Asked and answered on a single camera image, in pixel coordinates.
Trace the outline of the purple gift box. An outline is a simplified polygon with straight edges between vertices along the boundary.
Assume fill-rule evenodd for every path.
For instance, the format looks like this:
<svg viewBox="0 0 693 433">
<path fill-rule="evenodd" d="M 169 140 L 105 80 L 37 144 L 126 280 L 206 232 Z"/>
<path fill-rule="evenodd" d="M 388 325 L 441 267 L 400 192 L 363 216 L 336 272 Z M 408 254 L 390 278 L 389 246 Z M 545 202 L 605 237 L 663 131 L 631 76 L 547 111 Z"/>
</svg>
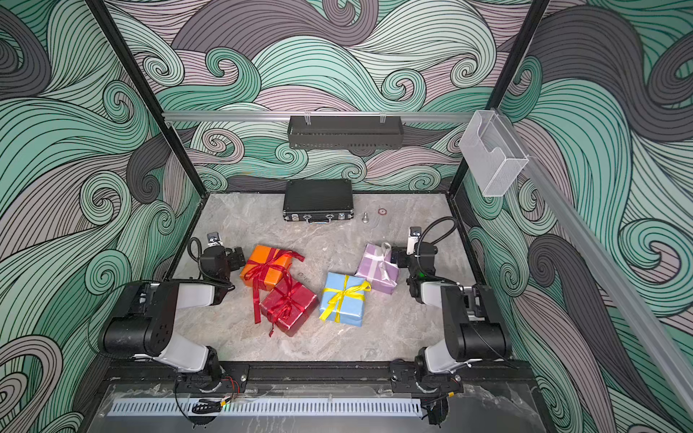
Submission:
<svg viewBox="0 0 693 433">
<path fill-rule="evenodd" d="M 399 275 L 398 266 L 391 262 L 392 254 L 392 246 L 387 242 L 367 244 L 356 276 L 368 281 L 373 290 L 392 295 Z"/>
</svg>

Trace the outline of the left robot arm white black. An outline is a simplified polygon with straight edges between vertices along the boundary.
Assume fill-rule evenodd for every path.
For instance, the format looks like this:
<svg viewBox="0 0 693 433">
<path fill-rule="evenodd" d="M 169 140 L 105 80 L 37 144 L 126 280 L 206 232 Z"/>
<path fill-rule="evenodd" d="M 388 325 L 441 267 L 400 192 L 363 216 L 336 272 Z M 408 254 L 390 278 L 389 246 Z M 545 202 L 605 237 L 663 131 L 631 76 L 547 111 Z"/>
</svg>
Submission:
<svg viewBox="0 0 693 433">
<path fill-rule="evenodd" d="M 151 359 L 179 373 L 222 375 L 215 349 L 194 343 L 174 330 L 180 310 L 220 305 L 234 290 L 232 272 L 247 261 L 240 247 L 209 245 L 196 258 L 198 280 L 131 281 L 120 294 L 97 337 L 101 355 Z"/>
</svg>

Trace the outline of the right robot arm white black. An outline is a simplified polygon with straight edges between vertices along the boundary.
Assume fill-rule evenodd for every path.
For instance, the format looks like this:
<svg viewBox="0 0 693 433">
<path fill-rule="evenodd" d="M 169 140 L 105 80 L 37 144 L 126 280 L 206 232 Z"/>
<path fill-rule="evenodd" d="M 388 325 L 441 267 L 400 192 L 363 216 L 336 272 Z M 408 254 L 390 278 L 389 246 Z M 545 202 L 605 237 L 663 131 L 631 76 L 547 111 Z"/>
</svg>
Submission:
<svg viewBox="0 0 693 433">
<path fill-rule="evenodd" d="M 418 355 L 423 371 L 454 373 L 476 362 L 507 360 L 512 343 L 494 292 L 480 283 L 464 286 L 434 275 L 437 252 L 436 245 L 419 242 L 412 248 L 394 247 L 391 258 L 409 272 L 411 297 L 441 312 L 442 340 Z"/>
</svg>

